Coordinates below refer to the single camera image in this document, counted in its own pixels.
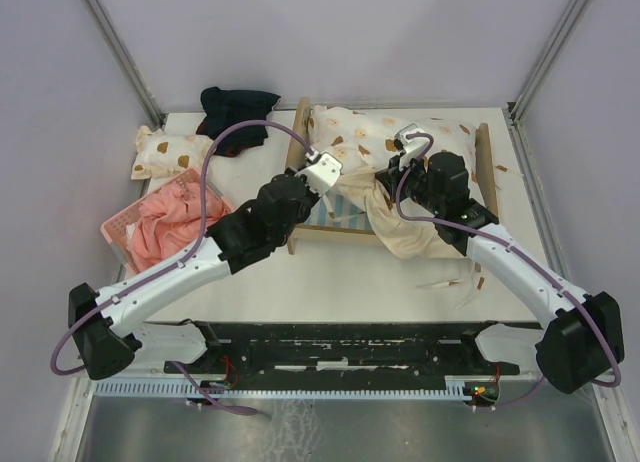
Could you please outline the wooden pet bed frame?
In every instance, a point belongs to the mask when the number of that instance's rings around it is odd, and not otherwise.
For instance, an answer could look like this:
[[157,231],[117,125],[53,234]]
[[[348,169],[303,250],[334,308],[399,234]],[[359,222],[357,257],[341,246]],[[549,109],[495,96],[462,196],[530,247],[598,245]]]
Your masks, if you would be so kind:
[[[293,122],[293,131],[308,140],[309,120],[311,117],[311,105],[308,97],[302,97],[297,105]],[[490,129],[486,122],[479,124],[475,131],[476,149],[476,181],[479,183],[480,192],[486,207],[496,216],[499,215],[499,204],[496,193],[494,176],[494,164]],[[289,142],[285,167],[301,168],[306,161],[304,148],[298,144],[295,138]],[[299,240],[312,240],[320,242],[336,242],[341,244],[355,244],[366,246],[382,246],[382,242],[372,230],[350,229],[334,227],[333,225],[309,225],[299,224],[289,237],[287,250],[290,255],[295,253],[295,243]]]

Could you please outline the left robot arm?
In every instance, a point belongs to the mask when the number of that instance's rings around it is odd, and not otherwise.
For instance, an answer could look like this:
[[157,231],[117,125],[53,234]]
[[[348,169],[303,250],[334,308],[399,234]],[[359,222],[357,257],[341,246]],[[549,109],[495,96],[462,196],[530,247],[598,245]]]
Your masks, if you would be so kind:
[[92,380],[114,376],[142,356],[141,328],[153,314],[199,287],[268,258],[287,244],[318,200],[332,188],[336,170],[308,167],[286,172],[258,195],[206,229],[184,251],[121,284],[94,290],[82,283],[69,293],[68,323]]

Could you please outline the large bear print cushion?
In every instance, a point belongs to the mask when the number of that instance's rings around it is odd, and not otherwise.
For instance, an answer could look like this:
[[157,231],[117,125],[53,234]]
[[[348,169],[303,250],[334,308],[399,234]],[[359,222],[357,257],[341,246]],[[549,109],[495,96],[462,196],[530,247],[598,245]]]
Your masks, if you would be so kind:
[[446,244],[430,222],[409,222],[395,208],[394,178],[382,175],[398,154],[396,135],[415,125],[419,133],[434,138],[424,158],[452,152],[464,159],[471,196],[482,202],[476,173],[476,127],[467,121],[446,118],[410,120],[395,115],[362,112],[343,107],[316,105],[307,123],[309,141],[342,164],[333,191],[367,215],[373,232],[396,257],[456,259],[461,254]]

